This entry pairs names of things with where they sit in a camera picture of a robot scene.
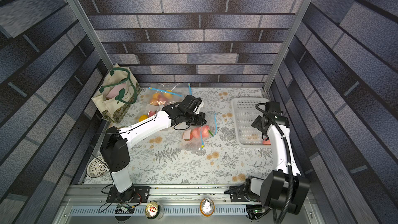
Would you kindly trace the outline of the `white plastic mesh basket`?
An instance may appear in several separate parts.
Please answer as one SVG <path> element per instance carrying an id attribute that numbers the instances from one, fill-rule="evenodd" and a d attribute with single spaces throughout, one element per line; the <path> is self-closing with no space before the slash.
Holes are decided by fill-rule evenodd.
<path id="1" fill-rule="evenodd" d="M 252 123 L 261 112 L 256 109 L 259 103 L 269 102 L 266 98 L 241 97 L 231 100 L 232 115 L 237 143 L 243 148 L 270 148 L 263 145 L 262 133 L 252 127 Z"/>

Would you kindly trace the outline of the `wrinkled yellow red peach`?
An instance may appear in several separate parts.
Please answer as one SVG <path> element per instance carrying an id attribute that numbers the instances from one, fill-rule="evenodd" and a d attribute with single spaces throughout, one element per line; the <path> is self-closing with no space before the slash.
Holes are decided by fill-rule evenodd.
<path id="1" fill-rule="evenodd" d="M 192 136 L 192 134 L 191 134 L 191 130 L 186 130 L 186 131 L 183 133 L 182 138 L 183 138 L 183 140 L 185 140 L 185 141 L 190 141 L 190 140 L 192 140 L 192 139 L 193 139 L 193 136 Z"/>

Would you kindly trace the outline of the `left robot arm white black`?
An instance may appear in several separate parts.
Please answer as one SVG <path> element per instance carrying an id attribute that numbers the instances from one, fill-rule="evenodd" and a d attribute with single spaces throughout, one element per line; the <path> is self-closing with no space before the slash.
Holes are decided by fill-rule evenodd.
<path id="1" fill-rule="evenodd" d="M 201 98 L 187 95 L 182 102 L 164 106 L 139 123 L 121 129 L 109 128 L 99 151 L 108 165 L 116 191 L 123 194 L 134 189 L 127 169 L 130 151 L 134 145 L 161 130 L 181 123 L 189 127 L 203 126 L 206 124 L 205 113 L 201 112 L 203 106 Z"/>

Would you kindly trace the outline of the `clear zip-top bag blue zipper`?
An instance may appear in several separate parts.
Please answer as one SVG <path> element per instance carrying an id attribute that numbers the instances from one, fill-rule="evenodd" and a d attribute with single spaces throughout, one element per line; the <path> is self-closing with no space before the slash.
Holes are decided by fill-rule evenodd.
<path id="1" fill-rule="evenodd" d="M 166 106 L 182 102 L 191 92 L 189 83 L 151 84 L 146 91 L 146 96 L 149 97 L 150 105 Z"/>

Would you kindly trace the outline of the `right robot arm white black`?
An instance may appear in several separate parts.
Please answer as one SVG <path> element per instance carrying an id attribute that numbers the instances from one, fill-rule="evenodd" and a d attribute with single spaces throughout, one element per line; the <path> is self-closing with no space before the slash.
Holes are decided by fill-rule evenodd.
<path id="1" fill-rule="evenodd" d="M 252 123 L 271 144 L 273 169 L 266 179 L 249 177 L 245 181 L 245 197 L 257 200 L 273 211 L 274 223 L 280 224 L 290 213 L 297 215 L 309 192 L 309 181 L 296 165 L 290 142 L 290 123 L 278 102 L 256 105 L 262 113 Z"/>

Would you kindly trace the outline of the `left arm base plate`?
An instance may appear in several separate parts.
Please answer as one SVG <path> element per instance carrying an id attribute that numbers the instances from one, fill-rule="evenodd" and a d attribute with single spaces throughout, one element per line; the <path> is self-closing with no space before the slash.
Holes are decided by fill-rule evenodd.
<path id="1" fill-rule="evenodd" d="M 150 193 L 149 186 L 132 186 L 123 193 L 120 193 L 115 186 L 112 186 L 107 193 L 107 203 L 147 203 Z"/>

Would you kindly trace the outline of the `yellow peach green leaf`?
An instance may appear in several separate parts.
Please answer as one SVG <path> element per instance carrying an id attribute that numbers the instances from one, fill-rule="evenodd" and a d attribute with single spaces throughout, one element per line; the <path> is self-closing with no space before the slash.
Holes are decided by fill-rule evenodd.
<path id="1" fill-rule="evenodd" d="M 171 94 L 171 90 L 167 90 L 163 93 L 163 95 L 168 98 L 168 99 L 172 99 L 173 95 Z"/>

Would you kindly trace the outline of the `large pink peach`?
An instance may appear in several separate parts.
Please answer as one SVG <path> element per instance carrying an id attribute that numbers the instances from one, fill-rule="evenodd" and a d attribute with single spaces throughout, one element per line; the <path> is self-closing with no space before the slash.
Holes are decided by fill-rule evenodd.
<path id="1" fill-rule="evenodd" d="M 193 139 L 199 139 L 201 137 L 201 128 L 197 127 L 191 130 L 191 136 Z"/>

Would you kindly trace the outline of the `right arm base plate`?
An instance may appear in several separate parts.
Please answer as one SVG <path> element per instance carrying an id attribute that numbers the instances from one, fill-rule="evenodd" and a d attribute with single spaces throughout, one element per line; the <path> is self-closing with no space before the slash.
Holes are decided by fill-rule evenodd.
<path id="1" fill-rule="evenodd" d="M 230 196 L 231 202 L 260 202 L 260 197 L 249 191 L 244 184 L 237 186 L 230 186 L 224 194 Z"/>

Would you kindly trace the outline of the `pink peach with leaf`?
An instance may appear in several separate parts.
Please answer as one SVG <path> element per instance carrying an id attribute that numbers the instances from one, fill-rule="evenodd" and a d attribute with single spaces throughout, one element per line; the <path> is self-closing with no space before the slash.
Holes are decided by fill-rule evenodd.
<path id="1" fill-rule="evenodd" d="M 159 99 L 158 99 L 158 104 L 159 105 L 166 106 L 168 104 L 168 102 L 169 102 L 168 98 L 163 97 L 163 96 L 159 97 Z"/>

